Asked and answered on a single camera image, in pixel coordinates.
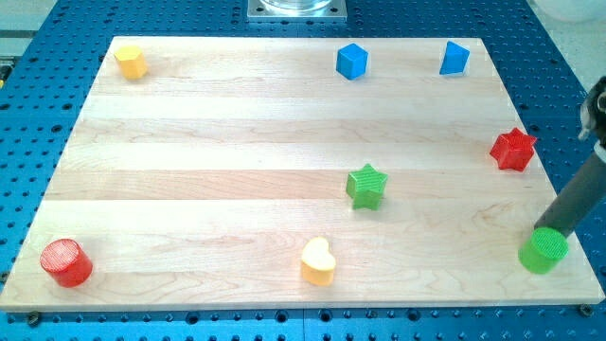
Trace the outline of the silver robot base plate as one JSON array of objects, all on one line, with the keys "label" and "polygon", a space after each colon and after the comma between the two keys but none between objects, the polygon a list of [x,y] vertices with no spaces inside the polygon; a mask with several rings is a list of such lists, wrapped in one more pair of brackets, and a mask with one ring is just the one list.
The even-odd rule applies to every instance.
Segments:
[{"label": "silver robot base plate", "polygon": [[253,21],[348,18],[346,0],[248,0],[246,14]]}]

